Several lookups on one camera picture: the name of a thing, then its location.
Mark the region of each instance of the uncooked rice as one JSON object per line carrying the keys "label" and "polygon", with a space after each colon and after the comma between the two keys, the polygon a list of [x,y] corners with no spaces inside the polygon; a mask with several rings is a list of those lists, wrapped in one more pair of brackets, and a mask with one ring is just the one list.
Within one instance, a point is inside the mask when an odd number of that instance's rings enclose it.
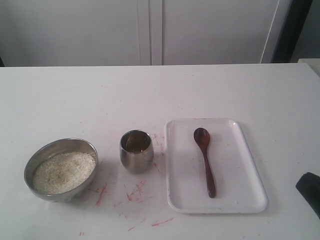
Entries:
{"label": "uncooked rice", "polygon": [[33,188],[46,195],[67,192],[83,183],[95,165],[94,158],[87,153],[74,151],[55,155],[36,169]]}

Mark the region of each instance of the metal cup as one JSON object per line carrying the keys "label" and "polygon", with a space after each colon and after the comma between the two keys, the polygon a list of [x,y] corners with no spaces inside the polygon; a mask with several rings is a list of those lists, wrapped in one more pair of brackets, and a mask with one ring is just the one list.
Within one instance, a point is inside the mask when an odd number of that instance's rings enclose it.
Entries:
{"label": "metal cup", "polygon": [[130,173],[139,174],[147,170],[154,159],[150,135],[142,130],[125,133],[120,140],[120,159]]}

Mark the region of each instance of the white table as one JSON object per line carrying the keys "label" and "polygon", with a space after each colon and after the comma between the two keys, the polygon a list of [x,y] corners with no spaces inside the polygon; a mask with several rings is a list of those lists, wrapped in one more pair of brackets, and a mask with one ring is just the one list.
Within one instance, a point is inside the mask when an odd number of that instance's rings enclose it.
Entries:
{"label": "white table", "polygon": [[[1,239],[319,239],[319,219],[295,188],[304,173],[320,174],[320,79],[307,64],[1,68],[0,79]],[[269,199],[264,212],[169,207],[163,130],[181,118],[240,123]],[[136,176],[120,164],[119,140],[131,129],[152,134],[158,169]],[[39,199],[25,165],[67,137],[97,148],[96,183],[73,203]],[[140,181],[142,198],[128,201]]]}

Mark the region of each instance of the cabinet door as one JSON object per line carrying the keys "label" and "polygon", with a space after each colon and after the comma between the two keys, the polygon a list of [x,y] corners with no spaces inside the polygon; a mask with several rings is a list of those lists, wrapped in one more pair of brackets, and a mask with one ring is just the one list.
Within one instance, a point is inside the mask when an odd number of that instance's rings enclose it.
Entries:
{"label": "cabinet door", "polygon": [[[152,1],[163,2],[164,65],[270,62],[290,4],[290,0]],[[159,40],[151,39],[152,46]],[[152,59],[157,58],[154,53],[152,47]]]}
{"label": "cabinet door", "polygon": [[6,66],[150,65],[148,0],[1,0]]}

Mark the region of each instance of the wooden spoon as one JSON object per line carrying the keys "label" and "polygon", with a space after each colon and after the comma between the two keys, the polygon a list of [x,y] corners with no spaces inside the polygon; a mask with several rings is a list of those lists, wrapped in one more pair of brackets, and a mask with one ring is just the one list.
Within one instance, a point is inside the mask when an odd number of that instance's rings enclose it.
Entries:
{"label": "wooden spoon", "polygon": [[210,134],[209,132],[199,127],[193,133],[193,138],[198,144],[204,158],[204,165],[205,165],[205,176],[206,176],[206,186],[208,188],[208,194],[210,198],[214,198],[216,196],[216,186],[214,181],[214,176],[212,175],[212,171],[210,168],[209,160],[208,160],[208,146],[210,143]]}

